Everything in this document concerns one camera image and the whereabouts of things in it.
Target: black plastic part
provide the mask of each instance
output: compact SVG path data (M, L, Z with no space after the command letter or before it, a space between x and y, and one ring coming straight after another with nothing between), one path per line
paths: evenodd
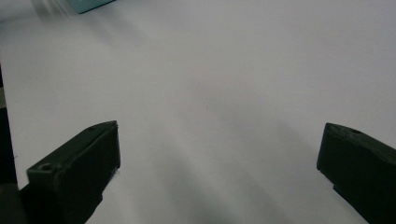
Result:
M27 224L16 184L0 184L0 223Z
M7 109L0 109L0 184L17 184Z
M317 167L369 223L396 223L395 149L365 133L327 123Z
M116 121L91 126L27 170L21 191L32 223L85 223L120 168Z

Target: screw hole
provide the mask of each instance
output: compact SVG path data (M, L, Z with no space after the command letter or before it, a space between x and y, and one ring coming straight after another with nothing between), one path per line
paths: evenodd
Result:
M38 169L43 170L43 171L49 171L52 169L52 166L50 163L45 163L40 165L40 167L38 167Z

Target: teal object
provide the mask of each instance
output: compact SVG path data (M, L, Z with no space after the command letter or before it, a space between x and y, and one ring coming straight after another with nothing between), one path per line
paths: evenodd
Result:
M84 13L93 10L102 5L108 4L115 0L67 0L70 6L78 13Z

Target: white surface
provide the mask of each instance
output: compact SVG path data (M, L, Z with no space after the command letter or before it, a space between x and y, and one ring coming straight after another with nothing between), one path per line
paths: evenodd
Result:
M122 165L88 223L365 223L316 169L325 122L396 147L396 2L0 4L20 186L116 119Z

